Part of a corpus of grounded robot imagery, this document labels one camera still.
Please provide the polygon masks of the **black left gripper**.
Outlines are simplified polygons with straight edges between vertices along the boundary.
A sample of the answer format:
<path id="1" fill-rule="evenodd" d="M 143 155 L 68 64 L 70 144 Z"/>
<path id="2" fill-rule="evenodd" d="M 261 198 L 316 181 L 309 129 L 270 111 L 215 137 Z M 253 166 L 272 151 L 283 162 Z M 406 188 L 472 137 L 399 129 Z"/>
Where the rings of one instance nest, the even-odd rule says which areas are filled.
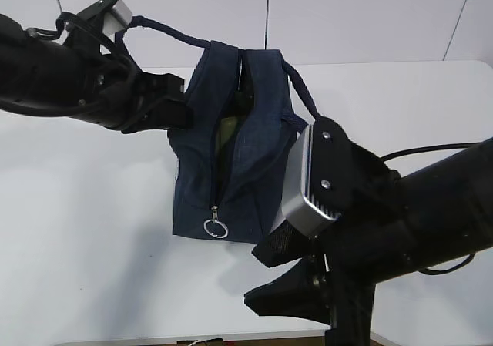
<path id="1" fill-rule="evenodd" d="M 193 111 L 184 101 L 183 78 L 144 72 L 124 55 L 116 58 L 116 64 L 124 78 L 98 93 L 98 125 L 121 133 L 193 127 Z"/>

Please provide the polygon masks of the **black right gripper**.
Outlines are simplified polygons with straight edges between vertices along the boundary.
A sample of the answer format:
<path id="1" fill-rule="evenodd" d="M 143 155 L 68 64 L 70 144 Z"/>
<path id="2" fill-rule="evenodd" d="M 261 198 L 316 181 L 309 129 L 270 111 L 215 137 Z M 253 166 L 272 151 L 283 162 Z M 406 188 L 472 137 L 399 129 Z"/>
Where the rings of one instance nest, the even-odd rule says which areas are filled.
<path id="1" fill-rule="evenodd" d="M 332 311 L 327 345 L 369 345 L 376 284 L 407 273 L 406 212 L 352 208 L 323 230 L 319 251 L 327 255 L 329 286 L 317 265 L 317 242 L 285 220 L 252 255 L 266 267 L 308 259 L 247 292 L 244 304 L 259 316 L 329 317 Z"/>

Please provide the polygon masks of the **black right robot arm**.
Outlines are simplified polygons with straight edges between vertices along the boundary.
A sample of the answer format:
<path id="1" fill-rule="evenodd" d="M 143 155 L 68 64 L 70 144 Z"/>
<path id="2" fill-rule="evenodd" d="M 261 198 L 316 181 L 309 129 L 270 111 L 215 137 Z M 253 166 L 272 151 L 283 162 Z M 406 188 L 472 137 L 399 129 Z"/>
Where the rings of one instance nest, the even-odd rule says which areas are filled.
<path id="1" fill-rule="evenodd" d="M 328 326 L 328 345 L 367 345 L 378 283 L 459 259 L 492 245 L 492 142 L 459 143 L 456 153 L 400 177 L 374 161 L 374 200 L 357 201 L 314 237 L 282 223 L 253 255 L 285 274 L 244 296 L 260 316 Z"/>

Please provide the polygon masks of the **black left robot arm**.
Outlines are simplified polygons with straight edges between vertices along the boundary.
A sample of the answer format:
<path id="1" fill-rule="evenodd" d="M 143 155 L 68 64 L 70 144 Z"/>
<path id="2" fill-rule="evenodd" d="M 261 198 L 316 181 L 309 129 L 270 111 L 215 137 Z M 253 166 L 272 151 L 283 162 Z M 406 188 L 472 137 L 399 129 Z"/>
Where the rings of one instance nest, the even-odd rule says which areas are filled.
<path id="1" fill-rule="evenodd" d="M 1 17 L 1 109 L 23 116 L 67 117 L 124 134 L 190 129 L 184 80 L 141 70 L 102 26 L 70 12 L 54 31 Z"/>

